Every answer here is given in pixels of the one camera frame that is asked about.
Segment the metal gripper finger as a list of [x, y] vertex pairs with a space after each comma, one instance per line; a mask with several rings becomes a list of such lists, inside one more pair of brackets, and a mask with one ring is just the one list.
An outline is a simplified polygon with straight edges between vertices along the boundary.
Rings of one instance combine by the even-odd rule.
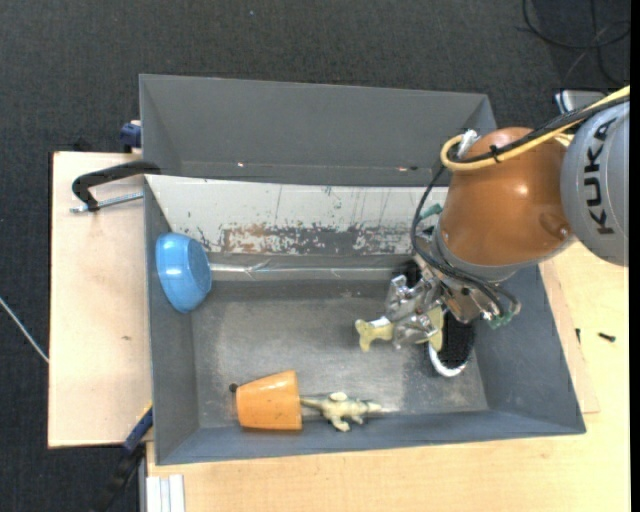
[[400, 321], [415, 313], [425, 296], [425, 283], [419, 280], [410, 287], [405, 275], [398, 275], [390, 281], [385, 299], [385, 316], [390, 321]]
[[440, 327], [428, 314], [411, 315], [395, 323], [392, 346], [399, 349], [405, 344], [431, 343], [440, 348]]

